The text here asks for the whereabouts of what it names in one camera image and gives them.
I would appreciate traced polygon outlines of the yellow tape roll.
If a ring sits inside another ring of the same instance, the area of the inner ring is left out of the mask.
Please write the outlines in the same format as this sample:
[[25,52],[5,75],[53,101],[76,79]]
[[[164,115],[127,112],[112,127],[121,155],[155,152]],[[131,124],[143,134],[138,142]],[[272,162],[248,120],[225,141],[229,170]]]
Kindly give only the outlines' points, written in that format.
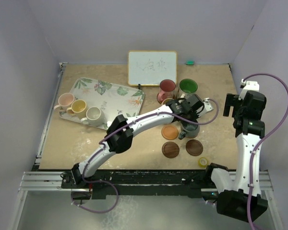
[[208,160],[207,160],[207,158],[205,158],[205,157],[199,158],[199,160],[198,160],[198,165],[199,165],[200,167],[206,167],[206,166],[208,165]]

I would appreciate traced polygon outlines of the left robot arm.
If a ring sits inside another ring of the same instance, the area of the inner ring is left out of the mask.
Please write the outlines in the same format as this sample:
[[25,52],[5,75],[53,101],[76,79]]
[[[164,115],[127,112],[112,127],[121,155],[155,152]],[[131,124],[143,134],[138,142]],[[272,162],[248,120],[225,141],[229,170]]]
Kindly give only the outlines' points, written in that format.
[[191,121],[197,119],[213,107],[207,99],[201,100],[196,94],[191,97],[169,100],[151,112],[143,115],[127,117],[118,115],[107,130],[99,147],[83,162],[75,164],[71,169],[72,182],[79,188],[89,183],[89,177],[109,158],[124,153],[132,146],[132,140],[138,134],[159,125],[166,125],[176,121]]

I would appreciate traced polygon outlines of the red pink mug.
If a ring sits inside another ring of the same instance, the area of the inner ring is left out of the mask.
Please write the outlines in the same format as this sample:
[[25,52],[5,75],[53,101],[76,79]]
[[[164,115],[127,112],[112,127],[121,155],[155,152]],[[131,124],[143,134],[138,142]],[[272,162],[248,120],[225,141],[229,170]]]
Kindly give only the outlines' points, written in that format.
[[170,79],[162,80],[159,84],[159,93],[157,94],[157,101],[162,103],[167,98],[173,98],[176,89],[176,84]]

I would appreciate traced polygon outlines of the aluminium rail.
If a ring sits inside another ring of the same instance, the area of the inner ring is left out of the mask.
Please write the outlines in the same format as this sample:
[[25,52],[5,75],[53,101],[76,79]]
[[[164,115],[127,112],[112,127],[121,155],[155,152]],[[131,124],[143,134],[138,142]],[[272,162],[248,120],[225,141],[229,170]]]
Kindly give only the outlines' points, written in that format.
[[[19,190],[26,191],[59,191],[61,187],[61,172],[24,172]],[[260,172],[260,188],[262,191],[273,191],[268,172]]]

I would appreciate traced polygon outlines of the black base frame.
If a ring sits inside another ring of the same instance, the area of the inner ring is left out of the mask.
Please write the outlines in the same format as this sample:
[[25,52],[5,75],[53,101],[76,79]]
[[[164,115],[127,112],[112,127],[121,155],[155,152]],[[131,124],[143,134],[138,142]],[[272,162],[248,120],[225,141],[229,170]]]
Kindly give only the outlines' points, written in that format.
[[211,174],[214,168],[227,168],[211,163],[205,169],[195,170],[97,170],[91,177],[82,179],[74,166],[61,173],[63,189],[84,194],[92,199],[107,196],[186,196],[200,198],[216,191]]

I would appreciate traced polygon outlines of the green mug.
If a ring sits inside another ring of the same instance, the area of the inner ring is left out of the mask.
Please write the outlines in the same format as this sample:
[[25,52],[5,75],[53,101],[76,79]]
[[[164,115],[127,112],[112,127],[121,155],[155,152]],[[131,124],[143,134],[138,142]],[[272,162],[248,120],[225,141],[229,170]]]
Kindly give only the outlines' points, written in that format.
[[178,96],[181,97],[183,94],[189,96],[195,94],[198,89],[198,84],[192,79],[183,79],[179,83]]

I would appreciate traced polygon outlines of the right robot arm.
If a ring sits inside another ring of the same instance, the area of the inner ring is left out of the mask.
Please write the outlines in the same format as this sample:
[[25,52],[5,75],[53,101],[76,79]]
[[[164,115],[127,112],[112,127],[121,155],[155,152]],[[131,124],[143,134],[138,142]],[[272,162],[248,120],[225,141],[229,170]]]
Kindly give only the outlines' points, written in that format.
[[207,166],[204,175],[204,183],[218,191],[217,212],[248,223],[268,208],[259,184],[260,151],[265,137],[261,117],[265,106],[266,97],[260,92],[247,90],[243,96],[227,94],[223,115],[234,119],[238,148],[235,178],[231,179],[227,167],[215,163]]

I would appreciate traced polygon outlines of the orange wooden coaster front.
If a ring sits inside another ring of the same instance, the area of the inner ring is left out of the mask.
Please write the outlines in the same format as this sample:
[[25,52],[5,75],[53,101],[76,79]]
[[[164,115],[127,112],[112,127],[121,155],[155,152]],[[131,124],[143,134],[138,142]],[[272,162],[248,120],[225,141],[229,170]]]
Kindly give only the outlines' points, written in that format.
[[167,140],[174,140],[178,137],[179,131],[175,126],[172,125],[164,126],[161,129],[161,135],[163,138]]

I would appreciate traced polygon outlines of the dark walnut coaster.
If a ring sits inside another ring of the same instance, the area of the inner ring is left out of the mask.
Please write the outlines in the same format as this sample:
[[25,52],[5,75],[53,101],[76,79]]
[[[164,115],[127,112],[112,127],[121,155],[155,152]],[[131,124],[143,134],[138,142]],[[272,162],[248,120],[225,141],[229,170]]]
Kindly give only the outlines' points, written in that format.
[[162,153],[167,158],[175,158],[178,156],[179,152],[180,148],[175,142],[168,141],[162,146]]
[[192,156],[199,156],[202,154],[204,148],[200,141],[192,139],[186,143],[186,151]]

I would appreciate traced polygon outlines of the yellow mug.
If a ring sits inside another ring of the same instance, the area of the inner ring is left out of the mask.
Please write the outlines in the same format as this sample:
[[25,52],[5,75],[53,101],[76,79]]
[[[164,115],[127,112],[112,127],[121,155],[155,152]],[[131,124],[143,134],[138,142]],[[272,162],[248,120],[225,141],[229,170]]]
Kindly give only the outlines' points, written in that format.
[[87,103],[84,100],[78,99],[74,101],[66,112],[71,116],[76,116],[79,119],[86,117]]

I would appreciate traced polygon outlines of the floral serving tray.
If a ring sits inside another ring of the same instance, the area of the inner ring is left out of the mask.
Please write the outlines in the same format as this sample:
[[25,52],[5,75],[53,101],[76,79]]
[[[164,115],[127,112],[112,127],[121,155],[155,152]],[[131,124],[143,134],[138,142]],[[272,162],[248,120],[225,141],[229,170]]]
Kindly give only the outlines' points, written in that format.
[[102,80],[79,78],[70,89],[75,100],[84,100],[87,108],[102,111],[103,123],[95,126],[107,130],[118,115],[125,118],[139,115],[144,101],[144,92],[139,89]]

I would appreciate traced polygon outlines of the small whiteboard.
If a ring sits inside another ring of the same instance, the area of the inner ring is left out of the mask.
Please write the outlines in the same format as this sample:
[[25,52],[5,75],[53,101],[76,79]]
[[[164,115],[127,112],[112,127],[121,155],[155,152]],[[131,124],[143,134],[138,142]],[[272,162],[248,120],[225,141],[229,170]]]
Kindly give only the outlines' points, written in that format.
[[158,86],[162,80],[177,83],[176,51],[131,50],[128,52],[128,85]]

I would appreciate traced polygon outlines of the green small object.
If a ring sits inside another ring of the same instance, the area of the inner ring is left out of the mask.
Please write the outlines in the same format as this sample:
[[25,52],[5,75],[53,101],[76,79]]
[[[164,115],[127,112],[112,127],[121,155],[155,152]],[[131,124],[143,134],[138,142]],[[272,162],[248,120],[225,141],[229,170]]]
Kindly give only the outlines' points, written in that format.
[[188,65],[188,66],[193,66],[194,64],[195,64],[195,62],[192,60],[186,61],[186,65]]

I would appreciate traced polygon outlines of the white mug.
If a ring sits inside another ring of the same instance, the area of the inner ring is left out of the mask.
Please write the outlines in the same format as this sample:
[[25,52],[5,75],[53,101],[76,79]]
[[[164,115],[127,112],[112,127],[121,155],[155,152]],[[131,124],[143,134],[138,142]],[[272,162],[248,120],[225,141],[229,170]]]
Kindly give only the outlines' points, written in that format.
[[98,107],[90,107],[81,119],[81,124],[97,127],[106,121],[104,112]]

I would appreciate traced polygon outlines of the tan brown mug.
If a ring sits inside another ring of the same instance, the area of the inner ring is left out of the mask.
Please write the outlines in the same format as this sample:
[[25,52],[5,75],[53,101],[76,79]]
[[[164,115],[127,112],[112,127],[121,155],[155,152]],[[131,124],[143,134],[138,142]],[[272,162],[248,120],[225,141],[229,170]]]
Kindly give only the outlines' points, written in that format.
[[161,103],[161,105],[166,105],[166,103],[171,102],[171,101],[173,101],[173,100],[174,100],[173,98],[166,98],[166,99]]

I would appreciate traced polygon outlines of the grey mug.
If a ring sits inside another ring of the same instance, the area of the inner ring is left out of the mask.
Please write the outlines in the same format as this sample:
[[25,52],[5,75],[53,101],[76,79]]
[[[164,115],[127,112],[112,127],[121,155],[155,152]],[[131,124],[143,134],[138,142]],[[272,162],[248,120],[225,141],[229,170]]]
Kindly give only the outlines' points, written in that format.
[[178,139],[182,140],[184,138],[196,138],[200,132],[200,127],[193,124],[180,124],[180,133]]

